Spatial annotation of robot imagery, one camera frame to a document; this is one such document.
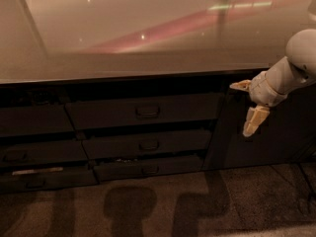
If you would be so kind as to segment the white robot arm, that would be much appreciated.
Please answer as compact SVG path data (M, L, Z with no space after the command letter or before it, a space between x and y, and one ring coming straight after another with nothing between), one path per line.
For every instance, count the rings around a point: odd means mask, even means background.
M247 92L256 106L250 107L243 127L245 137L252 136L270 114L270 108L284 101L296 89L316 83L316 30L293 35L285 48L285 57L251 80L230 85Z

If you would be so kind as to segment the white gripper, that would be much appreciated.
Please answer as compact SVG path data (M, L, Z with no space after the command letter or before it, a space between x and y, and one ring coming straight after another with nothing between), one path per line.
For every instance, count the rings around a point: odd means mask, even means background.
M248 91L250 99L257 105L250 107L246 121L243 127L243 135L245 137L252 136L259 126L266 120L270 114L270 109L277 106L280 102L287 98L287 95L278 93L268 82L266 71L250 80L242 80L234 82L230 88L238 91Z

